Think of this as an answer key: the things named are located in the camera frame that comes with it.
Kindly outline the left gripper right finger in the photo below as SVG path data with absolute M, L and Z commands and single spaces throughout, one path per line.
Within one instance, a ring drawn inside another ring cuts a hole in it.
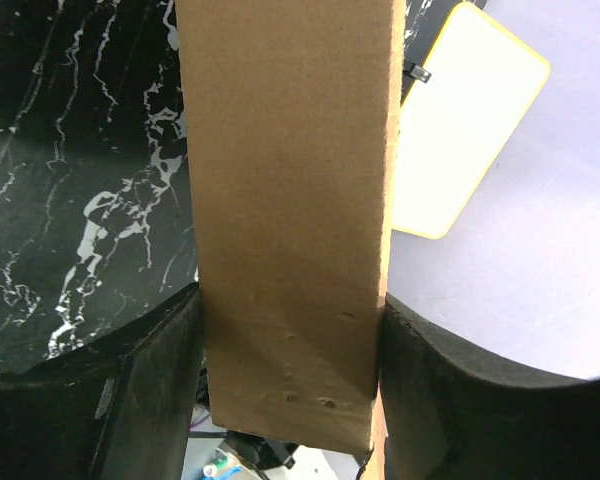
M 393 296 L 380 371 L 396 479 L 600 479 L 600 378 L 506 359 Z

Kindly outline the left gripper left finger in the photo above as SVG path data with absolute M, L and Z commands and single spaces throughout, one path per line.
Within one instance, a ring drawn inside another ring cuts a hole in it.
M 178 479 L 203 357 L 197 284 L 90 344 L 0 374 L 0 479 Z

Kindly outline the large cardboard box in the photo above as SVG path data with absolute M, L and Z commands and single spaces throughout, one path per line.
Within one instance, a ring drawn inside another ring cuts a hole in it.
M 383 477 L 401 1 L 180 1 L 210 406 Z

